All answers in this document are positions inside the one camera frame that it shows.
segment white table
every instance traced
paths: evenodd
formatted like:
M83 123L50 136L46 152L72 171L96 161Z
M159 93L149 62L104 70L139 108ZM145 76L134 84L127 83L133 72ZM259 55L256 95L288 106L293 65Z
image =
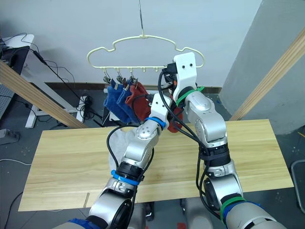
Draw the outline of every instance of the white table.
M8 41L5 42L5 44L9 47L13 48L19 48L23 46L30 46L31 49L36 50L36 47L30 43L33 43L34 41L34 35L33 34L27 34L24 38L24 35L16 36ZM75 107L73 107L70 103L68 103L66 100L64 100L61 96L59 96L55 91L53 91L45 82L41 81L39 76L31 72L29 68L29 60L30 59L35 59L35 55L29 51L27 58L25 60L21 76L26 79L28 82L34 83L37 87L39 87L42 91L44 91L49 97L51 97L53 100L55 100L58 104L63 106L65 110L69 113L77 113L77 119L81 122L83 122L83 118L81 115L81 112L78 111ZM32 106L32 110L35 112L30 112L27 123L25 125L26 128L33 128L35 121L36 121L36 116L42 116L42 115L48 115L44 111L39 110L36 106Z

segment wooden table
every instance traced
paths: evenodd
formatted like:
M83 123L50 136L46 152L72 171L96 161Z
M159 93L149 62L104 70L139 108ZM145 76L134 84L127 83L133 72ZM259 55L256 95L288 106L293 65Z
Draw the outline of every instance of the wooden table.
M268 120L227 122L231 158L244 192L293 187ZM111 128L43 131L19 211L90 207L110 175ZM198 145L164 131L136 202L197 197Z

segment green strap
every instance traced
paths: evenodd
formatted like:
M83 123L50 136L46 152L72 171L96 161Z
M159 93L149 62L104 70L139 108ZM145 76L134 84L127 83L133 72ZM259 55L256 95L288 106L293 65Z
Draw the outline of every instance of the green strap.
M180 98L177 99L177 102L176 102L177 106L179 106L179 103L180 103L183 99L185 99L190 93L193 93L193 92L195 92L195 91L201 92L203 89L204 89L204 87L198 87L196 90L192 89L192 90L188 91L187 93L183 94Z
M230 204L239 201L239 200L243 200L246 201L244 198L242 197L233 197L231 199L228 199L226 202L223 203L223 205L220 208L220 220L222 221L222 223L224 224L224 209L229 206Z

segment blue towel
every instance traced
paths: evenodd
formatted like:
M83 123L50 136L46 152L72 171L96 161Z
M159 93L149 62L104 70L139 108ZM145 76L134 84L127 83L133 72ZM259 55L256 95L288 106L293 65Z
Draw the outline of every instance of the blue towel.
M133 123L139 123L139 120L134 114L134 111L125 103L125 100L128 96L132 95L130 92L130 86L128 86L127 91L123 89L118 101L116 102L117 105L130 117Z
M104 101L104 106L108 108L115 116L117 116L123 123L130 123L130 117L117 105L117 101L124 90L123 86L111 80L111 84L107 87L108 95Z

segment floor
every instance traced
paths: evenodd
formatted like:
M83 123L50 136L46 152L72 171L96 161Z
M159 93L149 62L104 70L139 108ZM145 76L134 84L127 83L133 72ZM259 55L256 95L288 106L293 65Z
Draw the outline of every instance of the floor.
M66 90L57 91L72 105L77 105L78 101L73 95ZM77 91L79 95L87 93L93 97L93 108L102 113L106 95L102 91ZM216 106L216 110L224 117L225 120L230 118L230 114L222 106L218 95L206 94L210 97ZM24 101L19 96L15 96L14 100ZM0 120L0 129L8 128L21 133L19 142L0 146L0 159L11 158L26 163L31 163L34 153L39 142L41 132L50 128L63 129L63 126L57 126L57 122L51 119L48 122L36 121L35 127L25 129L29 110L24 104L16 101L11 102L4 117ZM48 119L49 116L41 117L41 120ZM98 127L93 120L86 120L85 124L89 127ZM280 148L283 152L286 164L290 167L291 163L305 159L305 138L300 136L297 131L288 135L276 136ZM8 211L13 199L23 191L26 178L30 167L15 162L0 162L0 228L4 228ZM288 229L304 229L305 215L297 207L295 191L293 188L284 188L278 190L268 190L260 192L245 193L247 200L260 203L272 216L279 222L283 223ZM41 229L53 228L72 218L84 219L88 212L88 208L69 209L58 212L53 211L33 211L33 212L17 212L20 203L20 197L15 201L11 213L8 229ZM179 205L179 200L158 201L155 203L155 219L147 222L149 229L176 229L183 228L185 223L183 211ZM219 222L216 222L215 228L224 228Z

